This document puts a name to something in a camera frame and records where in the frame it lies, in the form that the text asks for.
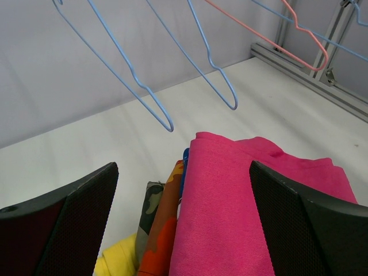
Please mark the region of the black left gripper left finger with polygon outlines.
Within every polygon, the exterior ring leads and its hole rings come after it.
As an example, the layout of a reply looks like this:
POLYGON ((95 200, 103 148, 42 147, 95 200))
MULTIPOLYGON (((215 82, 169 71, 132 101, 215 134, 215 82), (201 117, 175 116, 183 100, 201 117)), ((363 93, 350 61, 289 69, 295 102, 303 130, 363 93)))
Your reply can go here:
POLYGON ((106 164, 1 209, 1 275, 92 275, 118 182, 106 164))

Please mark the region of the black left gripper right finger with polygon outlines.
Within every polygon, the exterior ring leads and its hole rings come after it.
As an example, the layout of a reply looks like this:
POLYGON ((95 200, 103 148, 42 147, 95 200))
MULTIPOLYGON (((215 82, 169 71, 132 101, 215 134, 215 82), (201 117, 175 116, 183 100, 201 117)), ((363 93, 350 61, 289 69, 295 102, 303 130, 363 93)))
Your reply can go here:
POLYGON ((256 161, 250 179, 275 275, 367 275, 367 207, 256 161))

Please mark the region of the orange camouflage trousers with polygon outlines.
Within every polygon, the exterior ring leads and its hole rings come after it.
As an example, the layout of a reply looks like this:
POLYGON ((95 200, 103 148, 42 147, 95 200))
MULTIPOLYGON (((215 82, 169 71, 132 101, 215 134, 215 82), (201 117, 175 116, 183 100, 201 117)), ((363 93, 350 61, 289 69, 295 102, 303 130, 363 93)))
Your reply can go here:
POLYGON ((183 161, 176 162, 164 190, 136 275, 168 275, 177 226, 183 161))

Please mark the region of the grey yellow camouflage trousers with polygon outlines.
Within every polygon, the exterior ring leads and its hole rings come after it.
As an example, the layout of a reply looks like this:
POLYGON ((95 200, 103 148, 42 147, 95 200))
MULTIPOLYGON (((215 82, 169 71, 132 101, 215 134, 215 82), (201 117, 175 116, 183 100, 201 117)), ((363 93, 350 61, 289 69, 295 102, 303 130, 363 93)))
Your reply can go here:
POLYGON ((137 229, 135 252, 138 263, 141 263, 148 236, 163 194, 165 184, 149 181, 146 186, 139 226, 137 229))

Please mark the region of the blue white patterned trousers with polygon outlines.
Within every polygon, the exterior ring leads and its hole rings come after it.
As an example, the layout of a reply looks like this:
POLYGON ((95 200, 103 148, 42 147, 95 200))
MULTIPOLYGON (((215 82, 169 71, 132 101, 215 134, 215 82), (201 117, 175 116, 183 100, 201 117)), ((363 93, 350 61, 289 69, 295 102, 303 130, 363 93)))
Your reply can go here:
POLYGON ((186 176, 186 170, 187 170, 187 164, 189 161, 189 148, 186 148, 183 152, 183 173, 181 177, 181 185, 179 190, 179 199, 181 200, 182 194, 183 194, 183 188, 185 184, 185 176, 186 176))

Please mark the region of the pink wire hanger blue trousers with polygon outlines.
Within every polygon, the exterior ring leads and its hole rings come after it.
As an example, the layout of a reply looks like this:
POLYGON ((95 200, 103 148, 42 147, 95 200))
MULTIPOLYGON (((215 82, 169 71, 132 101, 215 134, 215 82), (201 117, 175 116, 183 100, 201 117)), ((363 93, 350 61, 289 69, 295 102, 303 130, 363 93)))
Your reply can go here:
POLYGON ((300 25, 302 23, 296 10, 296 1, 281 1, 279 10, 268 5, 265 1, 252 1, 253 4, 279 18, 274 39, 251 27, 214 1, 207 1, 206 3, 244 29, 250 31, 276 51, 295 61, 300 67, 310 72, 320 72, 327 68, 330 54, 326 50, 326 43, 313 35, 311 31, 297 26, 297 23, 300 25))

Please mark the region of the light blue hanger magenta trousers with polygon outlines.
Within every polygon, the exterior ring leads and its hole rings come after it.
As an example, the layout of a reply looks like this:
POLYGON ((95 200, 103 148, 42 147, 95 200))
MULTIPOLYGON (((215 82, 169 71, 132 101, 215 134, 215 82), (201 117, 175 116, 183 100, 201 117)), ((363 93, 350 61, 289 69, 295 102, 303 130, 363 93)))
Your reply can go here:
POLYGON ((316 37, 319 37, 320 39, 326 41, 328 44, 331 44, 336 48, 342 49, 342 50, 348 52, 349 54, 351 54, 353 56, 356 56, 357 58, 367 62, 367 56, 363 56, 363 55, 353 51, 352 49, 343 46, 340 43, 341 41, 343 41, 345 33, 347 32, 348 26, 349 26, 350 21, 351 21, 351 17, 355 17, 356 23, 358 25, 367 28, 367 23, 362 22, 360 20, 361 9, 360 9, 360 5, 359 5, 358 2, 359 1, 342 1, 340 11, 331 20, 330 30, 328 32, 326 32, 325 35, 319 34, 319 33, 315 32, 315 31, 313 31, 313 30, 311 30, 311 29, 309 29, 309 28, 307 28, 303 25, 300 25, 299 23, 297 23, 297 26, 302 27, 303 29, 306 29, 308 31, 311 31, 313 35, 315 35, 316 37), (352 6, 352 8, 349 8, 351 13, 348 14, 346 16, 346 18, 344 18, 342 13, 344 12, 346 6, 348 6, 348 5, 352 6))

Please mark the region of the light blue hanger orange trousers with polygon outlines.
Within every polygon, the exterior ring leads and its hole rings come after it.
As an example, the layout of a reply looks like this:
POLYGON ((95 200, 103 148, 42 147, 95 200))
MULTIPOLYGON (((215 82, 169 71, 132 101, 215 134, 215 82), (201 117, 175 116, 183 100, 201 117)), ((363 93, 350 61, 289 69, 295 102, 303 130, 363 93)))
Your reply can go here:
POLYGON ((232 94, 233 97, 233 101, 234 103, 231 104, 225 97, 224 95, 213 85, 213 83, 206 77, 206 75, 200 70, 200 68, 196 65, 196 63, 192 60, 192 58, 189 56, 189 54, 184 50, 183 46, 179 43, 179 41, 175 38, 175 36, 173 35, 173 33, 171 32, 171 30, 168 28, 168 26, 165 24, 165 22, 163 21, 162 17, 158 14, 158 12, 156 11, 156 9, 154 8, 153 4, 151 3, 151 1, 146 0, 146 3, 148 4, 148 6, 151 8, 151 10, 153 11, 153 13, 156 15, 156 17, 158 18, 158 20, 160 21, 160 23, 163 25, 163 27, 165 28, 165 30, 167 31, 167 33, 169 34, 169 36, 172 38, 172 40, 174 41, 174 43, 178 46, 178 48, 180 49, 180 51, 183 53, 183 55, 185 56, 185 58, 191 63, 191 65, 197 70, 197 72, 204 78, 204 80, 208 83, 208 85, 214 90, 214 92, 221 98, 221 100, 227 105, 227 107, 229 107, 231 110, 236 110, 239 104, 238 101, 238 97, 236 94, 235 89, 232 86, 232 83, 229 81, 226 73, 224 72, 224 70, 215 65, 215 63, 213 62, 212 59, 212 51, 210 48, 210 45, 206 39, 205 33, 203 31, 203 28, 201 26, 201 23, 198 19, 197 13, 195 11, 195 8, 192 4, 192 1, 187 1, 187 4, 189 6, 189 9, 192 13, 192 16, 195 20, 196 26, 198 28, 198 31, 202 37, 202 40, 204 42, 205 48, 206 48, 206 55, 207 55, 207 60, 209 62, 209 65, 215 70, 218 71, 220 73, 220 75, 222 76, 222 78, 225 80, 228 88, 230 89, 230 92, 232 94))

